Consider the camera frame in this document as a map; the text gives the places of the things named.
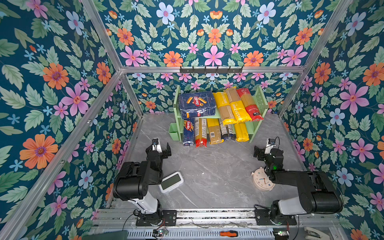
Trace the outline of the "yellow-banded spaghetti bag barcode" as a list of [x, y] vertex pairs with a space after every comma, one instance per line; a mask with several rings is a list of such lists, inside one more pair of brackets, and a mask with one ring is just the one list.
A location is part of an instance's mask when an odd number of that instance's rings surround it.
[[237, 142], [247, 142], [250, 140], [245, 123], [236, 123], [234, 124], [234, 128]]

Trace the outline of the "blue Barilla spaghetti box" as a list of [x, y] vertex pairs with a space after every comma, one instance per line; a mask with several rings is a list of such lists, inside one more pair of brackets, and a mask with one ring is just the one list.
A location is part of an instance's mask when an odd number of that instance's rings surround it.
[[193, 146], [195, 144], [194, 119], [184, 120], [183, 145]]

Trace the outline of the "clear spaghetti bag blue end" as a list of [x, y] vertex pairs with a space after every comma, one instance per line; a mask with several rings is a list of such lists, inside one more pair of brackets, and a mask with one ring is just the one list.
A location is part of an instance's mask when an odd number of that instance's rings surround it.
[[224, 141], [235, 141], [236, 140], [236, 134], [234, 131], [233, 125], [224, 125], [222, 119], [219, 119], [220, 129], [221, 129], [221, 138]]

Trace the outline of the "yellow Pasta Time bag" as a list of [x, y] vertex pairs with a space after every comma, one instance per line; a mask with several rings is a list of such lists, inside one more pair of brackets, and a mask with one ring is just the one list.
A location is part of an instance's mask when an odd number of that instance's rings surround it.
[[219, 110], [221, 120], [223, 125], [233, 125], [238, 121], [235, 119], [235, 116], [232, 112], [229, 98], [225, 92], [213, 93], [216, 106]]
[[250, 122], [252, 119], [237, 92], [236, 88], [229, 88], [225, 90], [227, 97], [230, 102], [231, 110], [234, 114], [234, 117], [237, 123]]

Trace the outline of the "red-ended spaghetti bag white label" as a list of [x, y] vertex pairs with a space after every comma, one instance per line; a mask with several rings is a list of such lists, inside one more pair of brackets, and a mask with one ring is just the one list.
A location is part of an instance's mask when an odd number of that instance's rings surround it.
[[195, 146], [207, 146], [207, 120], [202, 118], [195, 118]]

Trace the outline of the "yellow spaghetti bag long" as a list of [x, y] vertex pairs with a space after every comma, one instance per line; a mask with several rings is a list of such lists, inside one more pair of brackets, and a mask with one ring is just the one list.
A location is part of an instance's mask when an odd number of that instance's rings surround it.
[[222, 139], [219, 119], [207, 119], [207, 126], [209, 130], [210, 144], [216, 145], [223, 143], [224, 140]]

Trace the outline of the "blue Barilla rigatoni box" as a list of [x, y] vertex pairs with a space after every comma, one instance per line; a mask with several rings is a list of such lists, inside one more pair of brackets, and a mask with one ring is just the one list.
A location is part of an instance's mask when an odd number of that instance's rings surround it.
[[183, 119], [214, 116], [216, 114], [214, 94], [210, 91], [181, 94], [179, 110]]

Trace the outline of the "red spaghetti bag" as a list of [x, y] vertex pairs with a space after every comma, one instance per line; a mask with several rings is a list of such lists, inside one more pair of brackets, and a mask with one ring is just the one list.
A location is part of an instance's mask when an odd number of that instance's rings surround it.
[[251, 95], [251, 92], [249, 91], [249, 89], [248, 88], [237, 89], [237, 93], [241, 98], [247, 113], [250, 115], [251, 121], [252, 122], [262, 121], [264, 118], [262, 117], [262, 114], [253, 96]]

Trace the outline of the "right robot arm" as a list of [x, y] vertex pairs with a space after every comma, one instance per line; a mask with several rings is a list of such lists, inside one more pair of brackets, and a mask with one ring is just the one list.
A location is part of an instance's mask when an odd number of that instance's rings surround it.
[[254, 148], [254, 157], [265, 163], [252, 173], [253, 184], [262, 191], [270, 191], [276, 185], [296, 187], [298, 195], [286, 200], [275, 200], [265, 208], [274, 224], [288, 223], [295, 215], [336, 214], [343, 209], [343, 200], [326, 173], [288, 171], [284, 169], [284, 151], [270, 148], [268, 151]]

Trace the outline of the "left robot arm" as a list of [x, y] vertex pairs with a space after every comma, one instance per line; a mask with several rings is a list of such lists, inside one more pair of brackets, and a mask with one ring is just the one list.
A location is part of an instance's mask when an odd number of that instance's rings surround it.
[[172, 155], [167, 144], [162, 150], [158, 139], [146, 148], [147, 158], [142, 162], [125, 162], [118, 173], [114, 186], [114, 198], [134, 204], [137, 216], [151, 225], [163, 221], [163, 211], [159, 200], [149, 192], [150, 185], [159, 185], [163, 180], [163, 161]]

